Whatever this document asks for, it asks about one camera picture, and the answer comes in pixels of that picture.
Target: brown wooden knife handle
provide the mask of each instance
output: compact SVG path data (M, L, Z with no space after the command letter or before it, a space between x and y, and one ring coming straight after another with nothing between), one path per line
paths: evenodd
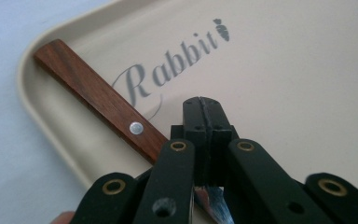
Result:
M34 58L80 102L106 123L148 161L154 163L167 141L149 121L105 82L63 41L56 39L41 47ZM133 134L130 125L140 122L144 130Z

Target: silver rivet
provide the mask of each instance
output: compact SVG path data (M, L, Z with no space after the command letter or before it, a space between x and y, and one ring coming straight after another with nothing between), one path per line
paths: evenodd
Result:
M144 131L144 126L140 122L133 122L130 124L130 132L133 134L140 134Z

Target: carrot logo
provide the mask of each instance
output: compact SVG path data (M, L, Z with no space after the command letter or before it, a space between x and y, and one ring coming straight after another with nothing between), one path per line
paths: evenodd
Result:
M215 19L213 21L216 24L217 33L220 34L220 36L222 36L223 39L228 41L229 40L228 30L227 30L227 27L225 25L222 25L222 20Z

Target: logo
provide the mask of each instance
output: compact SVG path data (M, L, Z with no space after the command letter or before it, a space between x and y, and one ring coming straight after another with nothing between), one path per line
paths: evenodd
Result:
M212 33L210 31L203 35L194 33L195 39L191 43L182 41L179 44L180 50L177 52L168 49L161 57L162 62L154 66L153 69L146 70L141 63L128 67L118 75L112 83L112 87L114 88L118 83L125 83L127 94L130 96L129 103L136 107L139 98L157 93L159 88L167 85L203 57L217 50L219 44L214 38L215 36L221 36L225 41L229 41L228 29L222 24L222 20L215 19L213 22L216 26ZM160 94L159 100L158 108L162 104L162 94Z

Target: tray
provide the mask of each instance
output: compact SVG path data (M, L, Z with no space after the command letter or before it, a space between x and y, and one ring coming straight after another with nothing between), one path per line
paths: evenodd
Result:
M150 165L34 63L56 38L167 137L184 100L210 97L293 178L358 187L358 4L129 0L46 31L21 59L20 97L89 187Z

